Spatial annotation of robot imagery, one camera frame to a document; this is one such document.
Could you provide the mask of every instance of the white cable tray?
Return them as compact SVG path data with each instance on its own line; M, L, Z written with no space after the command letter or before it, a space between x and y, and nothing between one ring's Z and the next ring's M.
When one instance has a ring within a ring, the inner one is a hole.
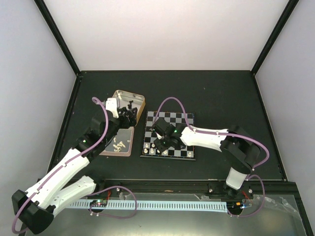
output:
M94 200L79 199L67 208L89 209ZM109 200L107 206L94 206L92 209L133 210L133 200ZM215 211L227 213L225 202L187 202L187 201L137 201L137 210L184 210Z

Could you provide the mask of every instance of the red wire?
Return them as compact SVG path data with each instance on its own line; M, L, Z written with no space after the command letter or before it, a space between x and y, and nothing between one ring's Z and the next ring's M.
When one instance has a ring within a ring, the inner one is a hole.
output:
M111 191L109 190L108 195L107 195L107 200L109 200L110 195L111 195Z
M247 196L247 194L244 191L242 191L242 193L245 196L245 198L248 199L252 203L252 200Z

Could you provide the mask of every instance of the black frame edge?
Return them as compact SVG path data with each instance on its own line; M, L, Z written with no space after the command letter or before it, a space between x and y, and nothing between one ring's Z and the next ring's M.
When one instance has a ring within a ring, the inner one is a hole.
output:
M269 129L269 132L271 134L272 143L274 144L274 147L275 147L275 150L276 150L277 159L278 159L279 168L280 168L279 170L280 170L280 172L281 172L281 174L283 176L284 181L286 181L287 180L287 175L285 173L284 165L283 165L283 162L281 160L281 156L280 156L280 153L279 153L279 150L278 150L276 139L275 139L274 133L273 133L272 128L271 128L270 120L268 118L264 102L263 102L262 97L261 97L261 93L260 93L260 90L259 90L257 79L256 79L254 74L252 74L252 79L254 81L254 84L255 84L255 87L256 87L256 90L257 90L257 94L258 94L258 97L259 97L259 101L260 101L260 104L262 106L262 109L263 109L263 112L264 112L264 115L265 115L265 118L266 118L266 121L267 121L267 124L268 124L268 129Z
M302 218L302 223L303 223L304 229L306 231L306 235L313 236L314 233L313 233L313 230L311 228L310 221L309 221L309 219L307 217L307 214L306 214L306 211L305 211L302 199L296 199L295 198L295 201L296 201L299 213L300 213L301 218Z
M49 26L51 32L53 33L55 39L57 40L61 50L63 51L63 54L67 58L70 66L72 67L72 70L76 76L80 74L80 69L78 68L67 44L65 43L65 40L63 39L52 15L50 14L44 0L34 0L38 9L40 10L41 14L43 15L47 25Z
M253 68L251 70L251 72L253 74L257 74L258 70L260 69L261 65L263 64L264 60L266 59L270 49L272 48L275 41L277 40L279 34L281 33L283 27L285 26L286 22L288 21L291 13L295 9L298 2L299 2L299 0L289 0L289 2L287 3L280 18L278 19L278 22L276 23L276 26L272 30L264 48L262 49L257 61L255 62L255 65L253 66Z
M64 137L65 137L66 131L68 129L70 117L71 117L71 114L72 114L72 110L73 110L73 107L74 107L75 100L77 98L77 94L79 92L79 88L80 88L80 85L81 85L81 82L82 82L82 78L83 78L83 76L79 75L79 76L77 76L77 78L76 78L76 80L74 82L74 86L73 86L73 89L72 89L72 92L71 92L69 103L68 103L67 109L65 111L63 122L62 122L62 125L61 125L61 128L60 128L60 132L59 132L59 135L58 135L58 138L57 138L57 142L56 142L56 145L55 145L55 148L54 148L54 151L53 151L53 155L52 155L52 158L50 160L47 172L49 172L53 168L53 165L54 165L55 161L57 161L57 162L59 161L59 155L60 155L61 149L63 147L63 140L64 140Z

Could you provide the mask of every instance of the transparent plastic sheet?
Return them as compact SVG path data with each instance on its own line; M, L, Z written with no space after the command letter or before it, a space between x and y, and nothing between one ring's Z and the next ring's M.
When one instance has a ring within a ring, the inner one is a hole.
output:
M255 203L261 203L262 195L254 195L254 204ZM278 210L282 211L286 214L290 214L296 219L302 220L300 213L297 209L295 209L286 198L281 196L272 196L272 197L265 197L265 203L264 208L272 209L272 210Z
M210 199L206 195L195 194L150 194L138 193L136 197L139 200L158 200L158 201L215 201L220 202L220 199ZM130 194L120 194L120 199L132 200ZM250 214L256 211L262 202L262 195L254 195L252 206L243 210L242 215ZM232 227L233 232L244 234L243 224L250 225L249 231L260 235L306 235L303 226L302 218L299 214L297 204L293 195L266 195L265 203L261 211L252 217L237 218L232 217L227 220L224 215L216 215L222 218L222 223L227 227Z

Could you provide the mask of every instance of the small white object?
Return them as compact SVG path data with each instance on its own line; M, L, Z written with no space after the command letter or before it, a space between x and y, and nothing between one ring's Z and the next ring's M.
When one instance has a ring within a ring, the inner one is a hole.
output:
M226 185L239 190L242 187L246 176L247 174L240 173L231 167L230 173L228 173L228 177L226 178Z
M111 111L113 113L114 118L118 118L118 101L115 97L109 97L106 101L106 110Z
M122 141L120 141L119 144L123 146L124 148L126 147Z

